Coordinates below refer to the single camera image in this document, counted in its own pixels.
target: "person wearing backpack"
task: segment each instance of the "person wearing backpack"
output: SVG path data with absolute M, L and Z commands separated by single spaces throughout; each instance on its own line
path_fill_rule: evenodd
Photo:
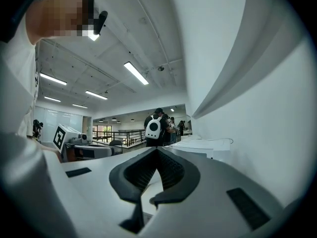
M 146 129 L 145 137 L 147 138 L 147 147 L 163 146 L 163 139 L 162 139 L 163 133 L 165 132 L 165 130 L 170 129 L 167 121 L 164 118 L 162 118 L 163 114 L 164 114 L 163 109 L 157 108 L 154 114 L 151 116 L 148 116 L 144 121 L 144 129 Z M 157 131 L 156 133 L 154 132 L 151 133 L 150 125 L 152 126 L 152 124 L 154 123 L 156 125 L 153 125 L 153 127 L 157 128 Z

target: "chair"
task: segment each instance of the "chair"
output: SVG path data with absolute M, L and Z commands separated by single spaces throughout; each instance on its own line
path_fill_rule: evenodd
M 121 152 L 114 151 L 114 155 L 122 154 L 123 148 L 122 148 L 122 142 L 119 140 L 113 140 L 109 143 L 109 146 L 121 146 Z

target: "black slot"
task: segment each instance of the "black slot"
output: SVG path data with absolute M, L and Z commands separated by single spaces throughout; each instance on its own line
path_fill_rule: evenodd
M 243 189 L 235 188 L 228 190 L 227 194 L 253 230 L 261 227 L 270 220 L 265 212 L 246 194 L 246 192 L 244 192 Z
M 80 176 L 80 175 L 83 175 L 83 174 L 86 174 L 89 172 L 91 172 L 91 170 L 89 168 L 82 168 L 82 169 L 67 171 L 66 174 L 69 178 L 71 178 L 71 177 Z

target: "fluorescent light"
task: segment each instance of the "fluorescent light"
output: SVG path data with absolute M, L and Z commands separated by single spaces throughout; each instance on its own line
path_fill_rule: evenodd
M 93 41 L 95 41 L 99 36 L 100 36 L 100 34 L 97 34 L 97 35 L 94 35 L 94 34 L 88 35 L 88 37 L 89 37 L 90 39 L 92 39 Z
M 148 84 L 148 81 L 138 72 L 138 70 L 132 65 L 132 63 L 126 62 L 124 64 L 124 67 L 126 67 L 133 75 L 135 75 L 136 78 L 139 79 L 144 85 Z
M 85 108 L 85 109 L 87 109 L 87 107 L 80 106 L 80 105 L 76 105 L 76 104 L 73 104 L 73 106 L 76 106 L 76 107 L 80 107 L 80 108 Z
M 53 78 L 53 77 L 50 77 L 50 76 L 47 76 L 47 75 L 45 75 L 45 74 L 43 74 L 43 73 L 41 73 L 41 77 L 47 78 L 47 79 L 49 79 L 49 80 L 51 80 L 51 81 L 55 81 L 55 82 L 60 83 L 60 84 L 62 84 L 62 85 L 67 85 L 66 82 L 61 81 L 61 80 L 58 80 L 58 79 Z
M 86 93 L 92 95 L 92 96 L 95 96 L 95 97 L 98 97 L 100 99 L 104 99 L 104 100 L 107 100 L 108 98 L 104 97 L 104 96 L 101 96 L 101 95 L 98 95 L 98 94 L 95 94 L 95 93 L 92 93 L 92 92 L 89 92 L 89 91 L 86 91 Z
M 44 98 L 45 98 L 45 99 L 49 99 L 49 100 L 51 100 L 51 101 L 57 101 L 57 102 L 60 102 L 60 100 L 53 99 L 53 98 L 50 98 L 50 97 L 46 97 L 46 96 L 44 96 Z

